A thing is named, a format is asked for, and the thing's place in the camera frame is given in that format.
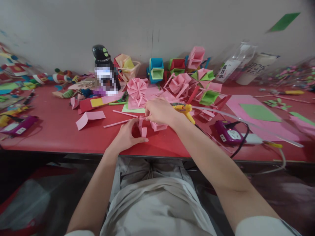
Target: plastic bottle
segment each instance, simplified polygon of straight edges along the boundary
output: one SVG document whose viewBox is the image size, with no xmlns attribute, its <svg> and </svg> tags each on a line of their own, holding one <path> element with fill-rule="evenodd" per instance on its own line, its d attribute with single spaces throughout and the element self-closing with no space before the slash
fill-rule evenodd
<svg viewBox="0 0 315 236">
<path fill-rule="evenodd" d="M 255 53 L 256 53 L 257 46 L 253 45 L 250 46 L 250 48 L 247 50 L 245 54 L 245 58 L 242 61 L 242 63 L 235 69 L 235 71 L 230 75 L 228 78 L 229 80 L 237 80 L 246 70 L 246 66 L 248 63 L 253 59 Z"/>
<path fill-rule="evenodd" d="M 248 44 L 248 41 L 241 42 L 236 52 L 226 60 L 222 68 L 219 70 L 216 76 L 217 82 L 224 83 L 229 78 L 233 71 L 235 71 L 246 58 L 246 53 L 249 48 L 250 45 Z"/>
</svg>

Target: person's lap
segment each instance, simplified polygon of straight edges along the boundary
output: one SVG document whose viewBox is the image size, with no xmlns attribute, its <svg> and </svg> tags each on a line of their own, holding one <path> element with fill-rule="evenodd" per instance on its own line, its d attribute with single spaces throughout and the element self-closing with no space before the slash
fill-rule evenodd
<svg viewBox="0 0 315 236">
<path fill-rule="evenodd" d="M 147 161 L 142 158 L 119 157 L 117 160 L 110 202 L 124 187 L 143 180 L 158 177 L 183 179 L 194 187 L 181 160 L 151 159 Z"/>
</svg>

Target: red tabletop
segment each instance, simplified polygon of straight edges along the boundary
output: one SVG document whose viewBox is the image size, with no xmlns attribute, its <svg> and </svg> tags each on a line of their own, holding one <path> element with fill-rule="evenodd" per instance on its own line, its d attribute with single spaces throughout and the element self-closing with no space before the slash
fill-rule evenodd
<svg viewBox="0 0 315 236">
<path fill-rule="evenodd" d="M 253 96 L 267 95 L 267 92 L 259 92 L 258 87 L 238 86 L 235 83 L 224 85 L 222 93 L 224 94 L 250 94 Z M 4 149 L 8 150 L 27 150 L 27 151 L 45 151 L 45 152 L 62 152 L 62 153 L 99 153 L 102 154 L 114 139 L 120 125 L 103 128 L 105 125 L 130 119 L 130 116 L 112 112 L 113 109 L 121 111 L 123 105 L 103 106 L 93 111 L 104 111 L 106 118 L 89 121 L 88 124 L 78 131 L 75 122 L 82 116 L 78 111 L 72 110 L 69 105 L 69 99 L 60 99 L 52 95 L 56 91 L 54 84 L 47 85 L 36 89 L 36 96 L 31 104 L 34 109 L 28 111 L 29 115 L 38 116 L 41 121 L 33 125 L 27 132 L 20 137 L 7 138 L 1 141 Z M 306 92 L 304 95 L 295 96 L 294 98 L 313 102 L 315 94 Z M 270 98 L 258 98 L 260 101 L 271 100 Z M 287 105 L 292 105 L 290 111 L 295 111 L 308 119 L 315 122 L 314 105 L 294 101 L 285 101 Z M 277 108 L 271 108 L 273 112 L 285 120 L 289 120 L 289 114 Z M 233 114 L 232 111 L 224 106 L 223 111 Z M 196 115 L 195 120 L 202 127 L 213 132 L 213 136 L 219 140 L 213 124 L 216 120 L 223 120 L 221 115 L 217 115 L 213 120 L 204 123 Z M 145 126 L 150 126 L 149 122 L 144 122 Z M 240 125 L 238 129 L 245 132 L 246 129 Z M 176 133 L 168 127 L 166 130 L 154 132 L 148 129 L 147 137 L 149 142 L 141 143 L 122 152 L 122 155 L 139 155 L 139 156 L 163 156 L 163 157 L 180 157 L 189 158 L 190 155 L 179 140 Z M 283 152 L 287 160 L 315 162 L 314 142 L 303 142 L 304 148 L 298 148 L 286 142 L 283 144 Z M 231 152 L 237 148 L 227 147 Z M 265 145 L 243 146 L 240 152 L 234 157 L 234 160 L 245 161 L 273 161 L 281 160 L 279 151 L 276 148 L 266 147 Z"/>
</svg>

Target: clear plastic container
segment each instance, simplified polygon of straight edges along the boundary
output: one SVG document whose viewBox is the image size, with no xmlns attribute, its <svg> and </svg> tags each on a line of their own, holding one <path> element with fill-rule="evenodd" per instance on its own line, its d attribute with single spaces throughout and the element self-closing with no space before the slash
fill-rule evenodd
<svg viewBox="0 0 315 236">
<path fill-rule="evenodd" d="M 235 71 L 235 69 L 240 66 L 240 64 L 246 58 L 246 54 L 249 48 L 250 45 L 248 44 L 248 41 L 241 42 L 235 53 L 233 53 L 233 55 L 226 60 L 226 62 L 222 65 L 221 69 L 216 75 L 215 80 L 218 83 L 224 83 Z"/>
</svg>

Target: green card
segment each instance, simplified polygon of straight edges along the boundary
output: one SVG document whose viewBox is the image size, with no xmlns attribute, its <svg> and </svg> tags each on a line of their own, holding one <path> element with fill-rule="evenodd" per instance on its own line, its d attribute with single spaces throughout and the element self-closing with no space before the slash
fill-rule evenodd
<svg viewBox="0 0 315 236">
<path fill-rule="evenodd" d="M 315 126 L 315 123 L 314 123 L 314 122 L 310 121 L 309 119 L 307 119 L 306 117 L 300 115 L 299 113 L 297 113 L 297 112 L 289 112 L 289 113 L 290 113 L 291 115 L 294 115 L 294 116 L 298 117 L 300 120 L 303 120 L 304 122 L 309 123 L 310 125 Z"/>
<path fill-rule="evenodd" d="M 300 14 L 300 12 L 297 13 L 291 13 L 291 14 L 285 14 L 271 29 L 270 31 L 282 31 L 285 30 L 291 23 L 294 21 L 294 19 Z"/>
<path fill-rule="evenodd" d="M 240 104 L 244 111 L 253 119 L 281 122 L 268 108 L 263 105 Z"/>
<path fill-rule="evenodd" d="M 129 109 L 128 109 L 128 98 L 127 98 L 127 99 L 126 99 L 126 104 L 125 104 L 124 107 L 122 108 L 122 112 L 145 113 L 145 109 L 144 109 L 144 108 L 140 108 L 140 109 L 129 110 Z"/>
</svg>

